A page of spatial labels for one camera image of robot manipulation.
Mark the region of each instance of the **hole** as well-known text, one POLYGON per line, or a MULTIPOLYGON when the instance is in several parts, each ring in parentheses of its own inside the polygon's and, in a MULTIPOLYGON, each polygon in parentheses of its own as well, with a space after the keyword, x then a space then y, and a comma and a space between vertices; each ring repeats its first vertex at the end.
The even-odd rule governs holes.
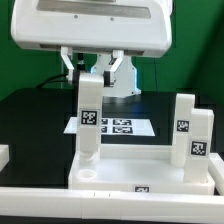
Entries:
POLYGON ((77 174, 79 179, 93 179, 95 178, 97 173, 94 170, 80 170, 77 174))

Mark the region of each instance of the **white pillar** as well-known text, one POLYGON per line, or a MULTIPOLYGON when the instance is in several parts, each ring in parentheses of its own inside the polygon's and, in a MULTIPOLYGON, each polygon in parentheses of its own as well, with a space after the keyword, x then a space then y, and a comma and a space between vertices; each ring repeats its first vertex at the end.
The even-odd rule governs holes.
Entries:
POLYGON ((171 164, 176 167, 185 165, 191 109, 194 108, 194 103, 194 95, 177 94, 171 153, 171 164))
POLYGON ((76 152, 81 163, 99 161, 104 79, 84 73, 79 79, 76 152))
POLYGON ((187 159, 184 169, 185 183, 206 183, 213 129, 212 110, 192 109, 187 159))

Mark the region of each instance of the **black table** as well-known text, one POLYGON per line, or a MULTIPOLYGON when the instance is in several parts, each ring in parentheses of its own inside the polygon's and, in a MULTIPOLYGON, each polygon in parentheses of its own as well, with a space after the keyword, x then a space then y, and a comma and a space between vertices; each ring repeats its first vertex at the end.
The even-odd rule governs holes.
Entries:
MULTIPOLYGON (((138 102, 104 104, 103 117, 150 119, 156 136, 103 136, 102 143, 170 145, 175 97, 175 93, 144 92, 138 102)), ((21 89, 0 102, 0 144, 10 146, 10 162, 0 173, 0 186, 68 187, 75 135, 64 135, 63 131, 69 118, 77 116, 76 107, 74 90, 21 89)), ((213 109, 211 151, 224 152, 224 109, 203 96, 196 96, 196 108, 213 109)), ((121 221, 0 217, 0 223, 78 222, 121 221)))

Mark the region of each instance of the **green backdrop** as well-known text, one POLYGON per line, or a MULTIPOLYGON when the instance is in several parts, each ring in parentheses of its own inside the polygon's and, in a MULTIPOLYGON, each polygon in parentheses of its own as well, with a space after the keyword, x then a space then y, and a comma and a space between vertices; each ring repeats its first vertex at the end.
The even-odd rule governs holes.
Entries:
MULTIPOLYGON (((173 44, 161 59, 133 58, 138 87, 145 91, 195 91, 224 105, 224 1, 176 0, 173 44)), ((10 35, 14 0, 0 3, 0 100, 61 73, 58 53, 19 49, 10 35)), ((95 55, 85 55, 88 68, 95 55)), ((60 84, 53 86, 67 88, 60 84)))

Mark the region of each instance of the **white plastic structure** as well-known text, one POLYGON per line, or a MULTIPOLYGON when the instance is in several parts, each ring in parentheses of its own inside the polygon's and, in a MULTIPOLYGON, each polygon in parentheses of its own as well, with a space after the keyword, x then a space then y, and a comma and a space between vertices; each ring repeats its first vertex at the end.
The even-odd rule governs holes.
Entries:
POLYGON ((167 0, 16 0, 11 33, 21 48, 161 57, 171 45, 167 0))
MULTIPOLYGON (((16 0, 11 31, 22 48, 60 50, 71 82, 73 51, 120 52, 111 73, 122 59, 130 63, 126 56, 161 57, 171 45, 172 3, 16 0)), ((69 189, 0 188, 0 215, 223 224, 224 162, 210 155, 213 112, 194 109, 192 95, 177 95, 173 145, 103 145, 105 79, 95 73, 80 74, 69 189)), ((0 149, 3 168, 8 151, 0 149)))
MULTIPOLYGON (((191 109, 189 142, 190 139, 198 141, 200 136, 200 141, 209 143, 212 121, 211 111, 191 109), (205 139, 206 128, 209 130, 205 139)), ((184 182, 184 169, 171 164, 173 146, 99 145, 100 158, 95 163, 78 156, 83 150, 81 147, 69 175, 70 189, 0 188, 0 215, 221 224, 224 219, 224 162, 216 153, 209 155, 207 146, 209 144, 195 151, 195 147, 188 144, 188 153, 185 154, 186 157, 189 153, 192 156, 197 154, 200 158, 198 165, 194 164, 196 171, 200 169, 200 160, 209 160, 206 183, 196 179, 191 183, 184 182), (110 172, 116 169, 111 166, 113 161, 119 171, 115 175, 110 172), (128 176, 123 180, 125 168, 131 170, 125 170, 128 176), (213 196, 214 186, 221 196, 213 196)))

